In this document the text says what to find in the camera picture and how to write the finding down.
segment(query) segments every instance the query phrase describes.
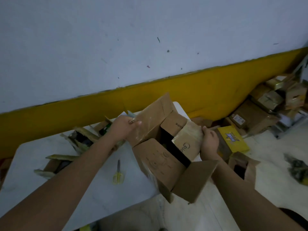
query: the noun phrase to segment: wall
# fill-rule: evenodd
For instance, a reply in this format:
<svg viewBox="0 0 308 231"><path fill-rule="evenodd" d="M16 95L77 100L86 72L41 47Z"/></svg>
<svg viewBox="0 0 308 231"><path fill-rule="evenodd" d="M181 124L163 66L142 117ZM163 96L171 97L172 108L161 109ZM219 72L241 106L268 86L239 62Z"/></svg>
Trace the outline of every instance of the wall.
<svg viewBox="0 0 308 231"><path fill-rule="evenodd" d="M301 48L307 6L308 0L0 0L0 113ZM220 76L213 85L230 79Z"/></svg>
<svg viewBox="0 0 308 231"><path fill-rule="evenodd" d="M273 75L292 71L307 53L308 48L303 48L2 113L0 159L13 156L21 143L100 122L104 115L113 118L125 110L142 110L166 92L189 117L220 119L230 114L257 84Z"/></svg>

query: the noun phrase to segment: white label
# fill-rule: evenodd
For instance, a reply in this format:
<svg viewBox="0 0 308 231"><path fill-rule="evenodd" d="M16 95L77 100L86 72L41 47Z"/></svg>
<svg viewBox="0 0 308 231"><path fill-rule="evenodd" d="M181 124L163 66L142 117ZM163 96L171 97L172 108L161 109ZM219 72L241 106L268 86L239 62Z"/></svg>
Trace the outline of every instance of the white label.
<svg viewBox="0 0 308 231"><path fill-rule="evenodd" d="M245 120L242 119L238 114L233 117L233 120L236 121L240 125L242 125L245 122Z"/></svg>
<svg viewBox="0 0 308 231"><path fill-rule="evenodd" d="M279 81L283 81L285 78L286 78L286 76L283 76L283 75L276 76L276 79L279 80Z"/></svg>

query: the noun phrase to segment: forearm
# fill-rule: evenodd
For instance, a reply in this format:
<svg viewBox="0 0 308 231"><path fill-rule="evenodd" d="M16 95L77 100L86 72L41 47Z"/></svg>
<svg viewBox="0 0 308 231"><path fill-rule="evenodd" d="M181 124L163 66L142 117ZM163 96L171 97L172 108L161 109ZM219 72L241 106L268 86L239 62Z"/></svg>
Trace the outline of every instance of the forearm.
<svg viewBox="0 0 308 231"><path fill-rule="evenodd" d="M221 159L212 179L241 231L303 230Z"/></svg>
<svg viewBox="0 0 308 231"><path fill-rule="evenodd" d="M106 134L0 219L4 230L61 230L109 156L115 142Z"/></svg>

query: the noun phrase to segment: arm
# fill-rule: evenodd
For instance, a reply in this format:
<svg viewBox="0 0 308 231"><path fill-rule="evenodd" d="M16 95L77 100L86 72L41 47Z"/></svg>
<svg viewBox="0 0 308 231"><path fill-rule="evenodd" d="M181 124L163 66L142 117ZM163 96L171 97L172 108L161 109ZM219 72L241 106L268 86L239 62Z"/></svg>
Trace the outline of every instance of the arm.
<svg viewBox="0 0 308 231"><path fill-rule="evenodd" d="M1 217L1 229L62 230L112 147L140 124L131 119L119 116L88 151Z"/></svg>
<svg viewBox="0 0 308 231"><path fill-rule="evenodd" d="M202 160L219 160L212 179L241 231L304 230L221 159L217 154L219 140L214 131L203 127L203 132L200 157Z"/></svg>

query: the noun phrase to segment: hand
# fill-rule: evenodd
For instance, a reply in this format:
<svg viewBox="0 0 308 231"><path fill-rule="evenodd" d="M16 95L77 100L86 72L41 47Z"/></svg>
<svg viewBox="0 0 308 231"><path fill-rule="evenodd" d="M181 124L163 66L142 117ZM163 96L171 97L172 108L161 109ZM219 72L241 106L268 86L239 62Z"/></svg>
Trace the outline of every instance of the hand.
<svg viewBox="0 0 308 231"><path fill-rule="evenodd" d="M206 128L202 127L204 137L201 145L200 158L202 160L208 159L218 159L222 160L221 157L217 154L219 139L217 134Z"/></svg>
<svg viewBox="0 0 308 231"><path fill-rule="evenodd" d="M125 139L133 129L140 126L141 121L129 124L129 121L132 119L131 117L121 115L111 124L107 134L115 143Z"/></svg>

